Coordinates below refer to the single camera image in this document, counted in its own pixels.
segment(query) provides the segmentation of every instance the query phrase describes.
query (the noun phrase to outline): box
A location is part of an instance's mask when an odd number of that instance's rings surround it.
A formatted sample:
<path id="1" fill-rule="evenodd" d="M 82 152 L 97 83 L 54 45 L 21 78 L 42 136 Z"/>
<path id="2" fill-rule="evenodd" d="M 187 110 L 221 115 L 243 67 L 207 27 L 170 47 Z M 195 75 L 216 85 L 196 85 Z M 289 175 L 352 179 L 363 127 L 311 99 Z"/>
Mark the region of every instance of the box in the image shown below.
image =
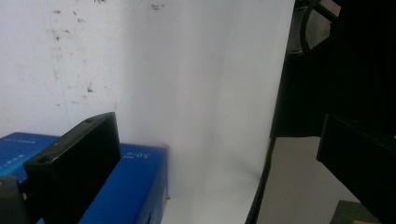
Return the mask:
<path id="1" fill-rule="evenodd" d="M 32 133 L 0 138 L 0 175 L 15 175 L 23 182 L 21 165 L 57 138 Z M 167 200 L 167 149 L 120 147 L 120 162 L 79 223 L 161 223 Z"/>

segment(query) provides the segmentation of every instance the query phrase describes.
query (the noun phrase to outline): black fabric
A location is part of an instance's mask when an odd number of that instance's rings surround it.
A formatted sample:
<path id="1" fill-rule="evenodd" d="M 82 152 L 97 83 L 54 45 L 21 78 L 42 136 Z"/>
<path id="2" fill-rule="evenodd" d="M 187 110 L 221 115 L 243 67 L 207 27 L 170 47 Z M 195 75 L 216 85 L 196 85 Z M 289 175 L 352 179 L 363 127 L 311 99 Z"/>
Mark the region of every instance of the black fabric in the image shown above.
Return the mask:
<path id="1" fill-rule="evenodd" d="M 320 136 L 326 113 L 396 134 L 396 4 L 345 1 L 335 33 L 285 62 L 272 137 Z"/>

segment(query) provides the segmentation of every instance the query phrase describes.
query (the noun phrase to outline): white panel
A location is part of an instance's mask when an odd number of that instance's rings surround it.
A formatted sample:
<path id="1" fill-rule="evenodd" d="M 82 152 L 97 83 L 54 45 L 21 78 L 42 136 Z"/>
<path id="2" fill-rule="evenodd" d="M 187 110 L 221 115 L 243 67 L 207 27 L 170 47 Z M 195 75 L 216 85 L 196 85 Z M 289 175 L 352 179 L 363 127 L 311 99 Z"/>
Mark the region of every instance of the white panel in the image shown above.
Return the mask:
<path id="1" fill-rule="evenodd" d="M 163 223 L 242 223 L 264 161 L 292 0 L 0 3 L 0 134 L 117 114 L 170 145 Z"/>

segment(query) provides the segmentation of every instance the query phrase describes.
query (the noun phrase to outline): white wall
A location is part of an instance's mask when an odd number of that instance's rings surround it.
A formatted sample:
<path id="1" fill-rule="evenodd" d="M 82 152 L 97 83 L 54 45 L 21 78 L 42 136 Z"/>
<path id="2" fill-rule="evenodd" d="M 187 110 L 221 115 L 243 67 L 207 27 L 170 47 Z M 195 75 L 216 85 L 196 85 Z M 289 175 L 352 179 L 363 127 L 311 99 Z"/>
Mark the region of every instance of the white wall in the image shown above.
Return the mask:
<path id="1" fill-rule="evenodd" d="M 172 147 L 164 222 L 241 223 L 293 3 L 1 1 L 0 135 L 60 135 L 115 111 L 121 142 Z"/>

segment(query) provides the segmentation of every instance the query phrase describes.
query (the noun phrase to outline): dirty white surface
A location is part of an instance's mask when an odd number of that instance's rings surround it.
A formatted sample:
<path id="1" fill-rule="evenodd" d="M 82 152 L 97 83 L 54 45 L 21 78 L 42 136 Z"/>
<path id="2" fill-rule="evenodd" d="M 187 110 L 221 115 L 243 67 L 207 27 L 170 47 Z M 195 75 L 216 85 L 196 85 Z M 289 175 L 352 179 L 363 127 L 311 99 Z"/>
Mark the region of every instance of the dirty white surface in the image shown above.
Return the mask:
<path id="1" fill-rule="evenodd" d="M 121 142 L 172 147 L 163 223 L 243 223 L 293 3 L 1 1 L 0 135 L 115 111 Z"/>

